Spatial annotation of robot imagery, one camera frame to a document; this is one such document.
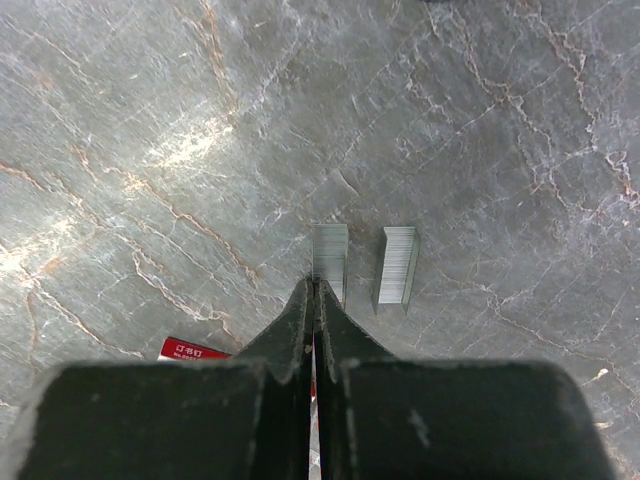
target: marble surface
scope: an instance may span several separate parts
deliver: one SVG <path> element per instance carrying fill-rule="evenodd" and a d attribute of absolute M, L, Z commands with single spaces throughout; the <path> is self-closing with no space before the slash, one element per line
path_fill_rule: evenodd
<path fill-rule="evenodd" d="M 383 345 L 559 363 L 637 480 L 639 24 L 637 0 L 3 2 L 0 438 L 53 364 L 237 351 L 344 222 Z M 409 315 L 375 316 L 404 224 Z"/>

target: red and white box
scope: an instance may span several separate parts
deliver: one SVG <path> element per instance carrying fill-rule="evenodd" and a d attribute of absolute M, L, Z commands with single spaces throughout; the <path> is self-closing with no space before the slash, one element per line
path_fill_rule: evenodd
<path fill-rule="evenodd" d="M 225 352 L 168 337 L 162 345 L 158 360 L 220 360 L 230 356 Z"/>

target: black object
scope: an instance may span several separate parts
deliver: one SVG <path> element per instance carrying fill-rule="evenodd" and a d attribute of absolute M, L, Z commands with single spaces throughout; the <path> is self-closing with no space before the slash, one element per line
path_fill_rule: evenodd
<path fill-rule="evenodd" d="M 324 479 L 613 479 L 577 386 L 538 362 L 411 362 L 301 281 L 230 360 L 63 367 L 2 479 L 304 479 L 312 335 Z"/>

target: gray marble tabletop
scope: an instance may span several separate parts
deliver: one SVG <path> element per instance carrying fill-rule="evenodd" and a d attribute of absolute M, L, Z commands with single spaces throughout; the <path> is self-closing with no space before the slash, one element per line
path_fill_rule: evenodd
<path fill-rule="evenodd" d="M 638 0 L 3 2 L 0 438 L 59 362 L 237 351 L 337 222 L 384 346 L 562 365 L 637 480 L 638 25 Z M 408 316 L 371 306 L 386 225 L 422 237 Z"/>

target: silver staple block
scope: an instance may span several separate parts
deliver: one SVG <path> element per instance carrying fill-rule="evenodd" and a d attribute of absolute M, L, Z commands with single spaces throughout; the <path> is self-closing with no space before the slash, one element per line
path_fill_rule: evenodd
<path fill-rule="evenodd" d="M 314 225 L 312 271 L 314 280 L 326 280 L 338 301 L 347 299 L 349 229 L 344 224 Z"/>
<path fill-rule="evenodd" d="M 408 311 L 419 252 L 416 227 L 384 227 L 373 286 L 376 313 L 378 305 L 387 304 L 401 304 Z"/>

